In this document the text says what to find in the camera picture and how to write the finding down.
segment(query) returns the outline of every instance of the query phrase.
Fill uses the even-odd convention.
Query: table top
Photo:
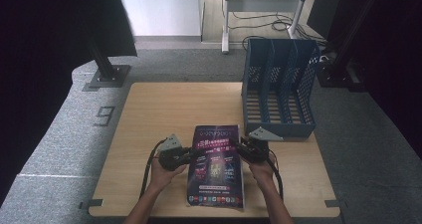
[[[241,83],[136,83],[128,94],[93,199],[93,216],[127,216],[139,197],[146,161],[154,146],[175,133],[191,146],[200,124],[238,124],[244,133]],[[270,142],[283,178],[285,204],[293,217],[336,217],[335,200],[317,140]],[[187,169],[160,194],[154,217],[267,217],[261,191],[243,165],[245,208],[188,206]]]

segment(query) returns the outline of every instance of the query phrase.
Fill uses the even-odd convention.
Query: purple book cover
[[[238,125],[196,126],[192,148],[205,153],[189,165],[189,205],[244,207],[242,162],[229,138],[239,139]]]

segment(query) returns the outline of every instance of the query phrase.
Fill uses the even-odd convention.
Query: white metal frame
[[[222,52],[229,53],[229,13],[230,12],[283,12],[295,13],[288,33],[291,39],[297,37],[296,28],[305,0],[224,0],[225,21],[223,25]]]

